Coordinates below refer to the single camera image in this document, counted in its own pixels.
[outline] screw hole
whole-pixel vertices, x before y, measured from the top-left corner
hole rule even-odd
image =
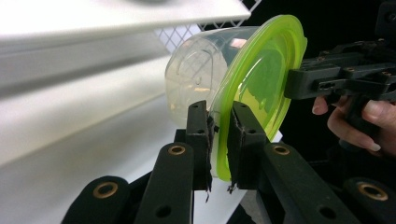
[[[171,215],[172,209],[168,205],[163,205],[159,207],[155,213],[157,217],[169,217]]]
[[[319,212],[328,219],[335,219],[336,214],[335,212],[329,207],[321,207],[319,208]]]
[[[274,147],[273,150],[275,153],[282,155],[282,156],[289,155],[289,153],[290,153],[290,150],[288,150],[285,147]]]
[[[186,151],[186,148],[181,147],[181,146],[174,146],[174,147],[170,147],[168,149],[168,152],[175,156],[183,154],[185,151]]]
[[[376,185],[360,182],[358,183],[359,192],[367,197],[377,200],[377,201],[386,201],[388,199],[388,194],[377,187]]]
[[[98,199],[105,199],[117,192],[119,186],[114,182],[102,183],[93,190],[93,196]]]
[[[320,85],[320,86],[319,86],[319,89],[320,89],[321,91],[326,91],[326,90],[329,90],[329,89],[334,88],[334,86],[335,86],[334,83],[326,83],[326,84]]]

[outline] wire mesh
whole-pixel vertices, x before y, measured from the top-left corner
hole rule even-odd
[[[254,9],[262,2],[262,0],[240,0],[246,8],[253,13]],[[210,22],[206,24],[190,24],[182,26],[174,26],[156,30],[155,34],[160,38],[168,51],[172,53],[178,46],[191,36],[196,35],[205,30],[221,29],[225,27],[239,27],[244,21],[225,21],[222,23]]]

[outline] white surface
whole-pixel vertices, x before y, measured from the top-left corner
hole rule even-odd
[[[0,165],[164,94],[168,61],[166,56],[1,100]]]
[[[238,0],[0,0],[0,43],[59,43],[249,15]]]
[[[149,172],[176,126],[164,96],[0,168],[0,223],[60,223],[82,189],[103,175],[131,182]],[[194,223],[226,223],[244,190],[215,179],[208,203],[195,193]]]

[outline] black metal bracket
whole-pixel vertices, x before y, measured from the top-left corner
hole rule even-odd
[[[361,117],[370,100],[396,101],[396,1],[381,4],[375,33],[382,38],[339,45],[323,50],[317,58],[303,60],[299,69],[289,70],[285,97],[307,99],[327,96],[328,104],[342,95],[353,98],[346,121],[374,136],[378,127]],[[361,148],[340,140],[350,151]]]

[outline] plastic container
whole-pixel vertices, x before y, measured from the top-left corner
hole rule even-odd
[[[165,72],[170,117],[185,127],[189,105],[207,101],[219,126],[212,175],[231,179],[227,137],[233,101],[249,105],[267,137],[275,137],[290,104],[283,96],[287,74],[300,66],[305,48],[300,22],[281,15],[261,27],[202,32],[174,52]]]
[[[182,128],[189,105],[206,100],[209,109],[233,58],[259,27],[201,32],[173,54],[165,73],[171,119]]]

